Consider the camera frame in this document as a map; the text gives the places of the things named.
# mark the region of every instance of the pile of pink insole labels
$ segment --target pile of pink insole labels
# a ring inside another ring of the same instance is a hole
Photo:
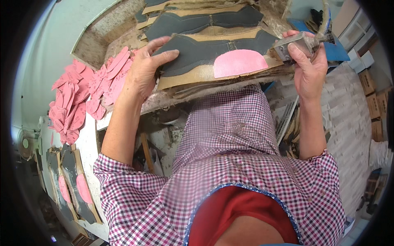
[[[62,144],[75,143],[86,112],[96,120],[103,118],[106,109],[100,103],[102,96],[104,105],[115,103],[134,61],[131,52],[137,54],[138,50],[129,51],[127,46],[124,47],[97,72],[75,59],[64,68],[65,73],[52,86],[52,90],[57,89],[56,99],[49,104],[49,118],[54,124],[49,128],[60,133]]]

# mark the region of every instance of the stack of insole boards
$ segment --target stack of insole boards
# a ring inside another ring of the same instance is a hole
[[[140,46],[158,37],[171,36],[153,55],[179,50],[178,58],[161,68],[158,84],[159,90],[165,89],[173,97],[182,98],[251,75],[259,78],[291,73],[275,52],[269,52],[277,37],[259,25],[263,14],[254,2],[145,0],[145,3],[146,7],[136,15],[137,28],[145,33]]]
[[[46,153],[54,200],[69,220],[102,224],[86,183],[81,157],[75,145],[50,148]]]

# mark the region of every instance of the metal tool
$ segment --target metal tool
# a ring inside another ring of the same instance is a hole
[[[283,62],[293,61],[287,45],[294,43],[308,58],[313,59],[319,45],[322,42],[335,43],[334,37],[331,33],[331,12],[326,0],[323,0],[323,23],[321,24],[318,33],[312,37],[310,33],[301,31],[295,35],[285,37],[276,42],[272,48],[278,53]]]

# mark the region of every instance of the woman's right hand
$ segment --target woman's right hand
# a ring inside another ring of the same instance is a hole
[[[288,37],[297,33],[299,31],[288,30],[282,35]],[[323,43],[320,44],[317,55],[312,62],[295,44],[290,43],[287,48],[290,56],[296,61],[294,84],[300,96],[300,101],[318,102],[320,104],[324,79],[328,69]]]

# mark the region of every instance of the person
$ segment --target person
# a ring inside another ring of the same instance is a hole
[[[294,30],[284,37],[296,34]],[[259,86],[206,96],[193,106],[171,177],[135,171],[141,105],[170,37],[141,48],[127,75],[94,165],[111,245],[336,245],[345,214],[334,157],[326,149],[320,96],[327,58],[310,60],[294,44],[300,103],[299,159],[280,156]]]

